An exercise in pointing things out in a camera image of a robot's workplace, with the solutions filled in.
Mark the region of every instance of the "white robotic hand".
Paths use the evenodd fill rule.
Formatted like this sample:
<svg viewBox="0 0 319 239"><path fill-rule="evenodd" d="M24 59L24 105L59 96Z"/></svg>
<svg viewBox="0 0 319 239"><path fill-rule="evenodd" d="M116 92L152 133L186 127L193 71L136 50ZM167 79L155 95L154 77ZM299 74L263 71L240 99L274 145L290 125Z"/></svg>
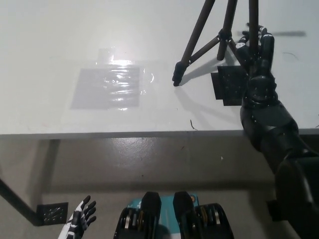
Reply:
<svg viewBox="0 0 319 239"><path fill-rule="evenodd" d="M69 221L64 225L58 239L81 239L85 230L96 220L96 216L91 217L95 211L96 202L92 202L85 207L90 201L91 196L87 196L75 209Z"/></svg>

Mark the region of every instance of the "gray floor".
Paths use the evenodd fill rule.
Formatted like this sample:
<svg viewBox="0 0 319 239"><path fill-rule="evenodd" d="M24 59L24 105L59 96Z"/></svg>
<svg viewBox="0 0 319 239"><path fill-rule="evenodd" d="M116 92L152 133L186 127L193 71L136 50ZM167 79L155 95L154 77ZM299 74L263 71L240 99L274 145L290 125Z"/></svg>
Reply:
<svg viewBox="0 0 319 239"><path fill-rule="evenodd" d="M90 194L98 219L84 239L112 238L122 209L147 190L189 190L201 204L220 203L236 239L298 238L287 223L271 222L273 175L243 137L2 140L0 176L34 209L69 202L71 214ZM0 238L58 237L62 225L33 227L0 202Z"/></svg>

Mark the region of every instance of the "tripod leg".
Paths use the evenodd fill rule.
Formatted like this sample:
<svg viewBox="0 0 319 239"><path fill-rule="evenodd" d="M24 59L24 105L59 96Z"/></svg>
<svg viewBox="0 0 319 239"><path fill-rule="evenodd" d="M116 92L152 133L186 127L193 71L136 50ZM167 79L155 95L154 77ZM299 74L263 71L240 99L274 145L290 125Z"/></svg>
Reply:
<svg viewBox="0 0 319 239"><path fill-rule="evenodd" d="M189 42L187 44L187 47L184 51L183 57L180 62L177 62L175 66L175 71L173 75L173 81L174 86L178 86L181 82L181 79L189 66L189 60L191 55L193 54L193 51L195 49L195 46L198 42L198 39L201 35L201 32L204 29L205 23L209 17L209 14L211 12L211 9L213 8L215 3L215 0L206 0L204 3L204 6L200 12L200 15L198 17L197 23L195 25L195 28L193 30L193 33L190 36Z"/></svg>
<svg viewBox="0 0 319 239"><path fill-rule="evenodd" d="M192 55L189 59L189 64L194 63L197 61L202 55L204 55L207 51L209 51L211 48L216 46L219 43L219 37L215 37L210 42L208 42L203 48L201 48L199 51L197 51L194 55Z"/></svg>
<svg viewBox="0 0 319 239"><path fill-rule="evenodd" d="M231 28L233 26L236 6L237 0L228 0L223 29L219 32L220 44L217 53L217 60L219 61L224 60L228 41L232 37Z"/></svg>
<svg viewBox="0 0 319 239"><path fill-rule="evenodd" d="M258 56L258 0L249 0L249 47L254 59Z"/></svg>

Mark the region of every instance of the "white table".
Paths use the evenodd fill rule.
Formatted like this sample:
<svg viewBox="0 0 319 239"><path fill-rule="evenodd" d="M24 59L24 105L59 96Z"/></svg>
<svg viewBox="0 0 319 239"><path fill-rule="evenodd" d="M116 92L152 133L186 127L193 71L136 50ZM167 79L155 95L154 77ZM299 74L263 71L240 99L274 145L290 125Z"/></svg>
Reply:
<svg viewBox="0 0 319 239"><path fill-rule="evenodd" d="M2 1L0 137L241 134L240 107L225 107L215 99L209 73L225 64L216 62L218 47L188 68L181 87L172 85L175 63L182 57L203 3ZM226 4L216 1L196 49L217 35ZM318 1L260 1L260 23L271 33L304 33L275 37L273 66L280 100L301 133L319 133L318 8ZM239 0L235 40L247 21L248 1ZM131 78L124 82L130 97L119 91L114 75L119 66L123 70L127 65L126 76ZM80 74L81 69L91 71ZM104 70L93 77L95 69Z"/></svg>

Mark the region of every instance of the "tripod rubber foot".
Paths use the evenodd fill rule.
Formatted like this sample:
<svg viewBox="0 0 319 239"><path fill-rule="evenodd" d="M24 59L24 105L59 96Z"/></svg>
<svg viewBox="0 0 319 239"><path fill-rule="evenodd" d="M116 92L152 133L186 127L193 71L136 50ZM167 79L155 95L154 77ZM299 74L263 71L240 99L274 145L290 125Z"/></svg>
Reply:
<svg viewBox="0 0 319 239"><path fill-rule="evenodd" d="M182 63L181 61L176 63L172 79L174 81L174 86L179 86L187 68L188 65Z"/></svg>

